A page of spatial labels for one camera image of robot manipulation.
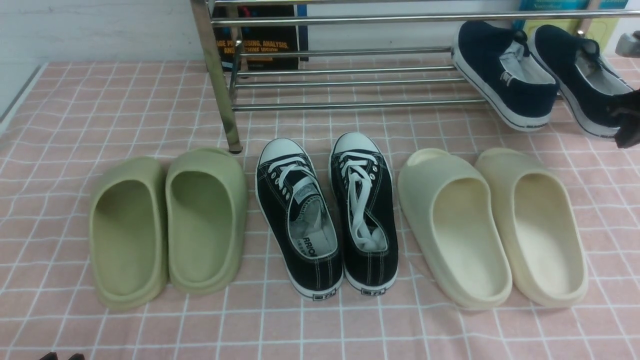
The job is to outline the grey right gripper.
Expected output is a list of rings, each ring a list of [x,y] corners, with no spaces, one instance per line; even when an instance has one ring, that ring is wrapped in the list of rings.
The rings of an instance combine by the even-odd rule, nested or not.
[[[640,30],[621,34],[615,46],[615,54],[628,59],[640,58]],[[626,150],[640,143],[640,90],[614,95],[606,105],[606,111],[619,121],[614,135],[618,149]]]

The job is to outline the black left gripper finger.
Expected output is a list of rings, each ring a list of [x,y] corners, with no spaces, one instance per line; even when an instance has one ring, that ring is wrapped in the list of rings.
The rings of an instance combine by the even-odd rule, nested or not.
[[[58,354],[56,352],[49,352],[41,357],[39,360],[58,360]]]
[[[85,355],[82,353],[74,353],[68,358],[68,360],[86,360]]]

